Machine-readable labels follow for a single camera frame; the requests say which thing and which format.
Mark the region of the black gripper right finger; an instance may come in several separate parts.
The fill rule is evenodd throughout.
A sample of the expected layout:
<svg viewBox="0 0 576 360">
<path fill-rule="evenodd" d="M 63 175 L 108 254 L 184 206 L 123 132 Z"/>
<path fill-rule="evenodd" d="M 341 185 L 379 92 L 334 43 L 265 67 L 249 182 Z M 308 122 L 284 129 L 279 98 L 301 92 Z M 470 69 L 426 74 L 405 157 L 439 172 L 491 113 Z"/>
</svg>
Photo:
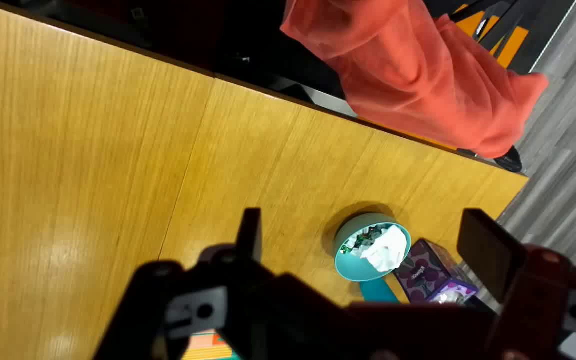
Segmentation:
<svg viewBox="0 0 576 360">
<path fill-rule="evenodd" d="M 567 257 L 517 243 L 475 209 L 462 212 L 458 254 L 501 307 L 487 359 L 576 360 L 576 266 Z"/>
</svg>

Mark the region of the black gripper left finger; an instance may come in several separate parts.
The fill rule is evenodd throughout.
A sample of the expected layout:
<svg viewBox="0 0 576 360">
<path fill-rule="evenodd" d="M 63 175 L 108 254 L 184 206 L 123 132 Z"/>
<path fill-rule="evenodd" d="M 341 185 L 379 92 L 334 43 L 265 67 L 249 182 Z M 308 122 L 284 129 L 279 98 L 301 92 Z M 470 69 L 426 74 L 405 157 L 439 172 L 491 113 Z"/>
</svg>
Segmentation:
<svg viewBox="0 0 576 360">
<path fill-rule="evenodd" d="M 243 360 L 272 360 L 282 332 L 269 320 L 269 285 L 259 264 L 262 211 L 246 209 L 232 244 L 207 247 L 184 270 L 179 262 L 141 264 L 94 352 L 94 360 L 179 360 L 190 341 L 215 330 Z"/>
</svg>

